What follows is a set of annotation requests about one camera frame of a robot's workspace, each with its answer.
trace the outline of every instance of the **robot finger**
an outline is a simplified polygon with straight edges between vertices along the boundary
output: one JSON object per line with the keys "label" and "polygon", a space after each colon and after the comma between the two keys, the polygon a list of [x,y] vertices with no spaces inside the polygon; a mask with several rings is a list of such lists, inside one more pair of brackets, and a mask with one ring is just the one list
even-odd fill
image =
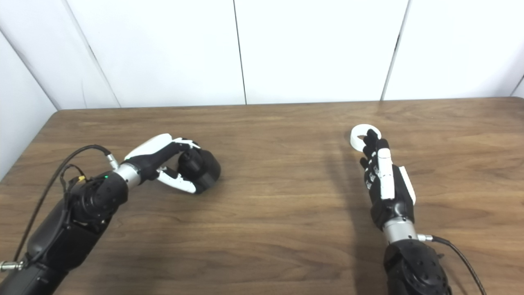
{"label": "robot finger", "polygon": [[376,149],[377,140],[378,134],[375,131],[373,131],[373,129],[369,129],[367,131],[367,135],[363,139],[366,146],[370,147],[372,150]]}
{"label": "robot finger", "polygon": [[364,180],[368,183],[375,183],[378,180],[378,173],[380,172],[377,167],[377,157],[374,157],[367,163],[367,169],[364,171]]}
{"label": "robot finger", "polygon": [[368,159],[366,159],[364,157],[361,157],[360,164],[361,164],[362,168],[364,168],[364,170],[366,170],[367,167],[369,166]]}
{"label": "robot finger", "polygon": [[189,140],[189,139],[182,138],[182,137],[173,139],[173,142],[176,142],[176,143],[179,143],[179,144],[185,144],[190,149],[192,149],[192,148],[200,149],[200,146],[198,146],[198,144],[196,142],[194,142],[192,140]]}
{"label": "robot finger", "polygon": [[375,203],[380,200],[380,179],[377,178],[375,183],[369,188],[369,197],[371,198],[371,203]]}
{"label": "robot finger", "polygon": [[373,185],[373,181],[370,178],[370,174],[368,171],[364,172],[364,183],[366,184],[367,189],[371,189],[371,185]]}
{"label": "robot finger", "polygon": [[372,149],[368,145],[362,149],[362,152],[366,155],[368,161],[370,161],[375,156],[375,149]]}
{"label": "robot finger", "polygon": [[377,141],[377,164],[380,178],[380,196],[382,199],[395,198],[395,183],[393,178],[393,162],[388,141],[380,139]]}

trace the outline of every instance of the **black robot forearm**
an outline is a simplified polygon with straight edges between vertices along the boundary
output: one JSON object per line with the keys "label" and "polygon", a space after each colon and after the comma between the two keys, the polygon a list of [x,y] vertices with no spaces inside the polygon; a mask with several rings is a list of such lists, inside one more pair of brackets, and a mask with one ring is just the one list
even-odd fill
{"label": "black robot forearm", "polygon": [[67,274],[85,261],[111,216],[127,200],[129,189],[118,170],[97,179],[73,188],[71,215],[62,224],[64,200],[56,204],[28,240],[21,269],[11,271],[0,283],[0,294],[52,295]]}
{"label": "black robot forearm", "polygon": [[388,245],[384,255],[389,295],[451,295],[435,250],[419,240]]}

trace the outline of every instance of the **white ring-shaped object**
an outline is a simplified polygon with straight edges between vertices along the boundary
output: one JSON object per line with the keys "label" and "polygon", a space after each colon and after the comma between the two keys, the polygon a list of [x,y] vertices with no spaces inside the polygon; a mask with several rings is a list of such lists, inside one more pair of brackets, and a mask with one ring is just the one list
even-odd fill
{"label": "white ring-shaped object", "polygon": [[359,125],[353,127],[353,129],[351,129],[350,144],[351,144],[351,146],[354,149],[356,149],[359,152],[361,152],[364,149],[366,144],[364,143],[364,141],[362,139],[360,139],[358,137],[359,136],[366,136],[367,135],[367,131],[369,129],[372,129],[373,131],[375,131],[375,133],[377,133],[378,139],[382,138],[382,134],[380,133],[380,130],[378,128],[376,128],[375,126],[373,126],[373,125],[359,124]]}

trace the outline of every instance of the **robotic hand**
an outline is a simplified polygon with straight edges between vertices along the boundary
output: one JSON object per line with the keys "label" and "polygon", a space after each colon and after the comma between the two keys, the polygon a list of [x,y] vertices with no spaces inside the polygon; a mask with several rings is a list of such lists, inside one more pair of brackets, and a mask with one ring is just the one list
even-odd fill
{"label": "robotic hand", "polygon": [[[67,165],[75,155],[87,149],[104,152],[113,170],[87,179],[78,167]],[[166,161],[180,152],[178,170],[164,166]],[[70,180],[66,187],[63,175],[72,166],[82,175]],[[127,201],[129,190],[144,181],[158,179],[183,191],[200,194],[215,184],[220,171],[219,163],[209,151],[201,149],[191,140],[172,139],[169,134],[161,134],[143,143],[129,153],[120,165],[109,150],[99,145],[85,146],[73,152],[51,178],[35,213],[59,173],[64,198],[30,237],[22,261],[17,261],[18,254],[34,215],[14,262],[0,263],[0,270],[10,270],[0,283],[0,294],[53,294],[69,271],[84,262],[118,207]]]}
{"label": "robotic hand", "polygon": [[366,155],[360,164],[371,197],[371,217],[388,242],[384,256],[388,293],[451,295],[439,256],[423,243],[432,237],[415,232],[413,206],[416,197],[406,169],[392,163],[389,144],[380,138],[378,130],[368,129],[364,145],[360,146],[354,144],[357,134],[353,133],[353,147]]}

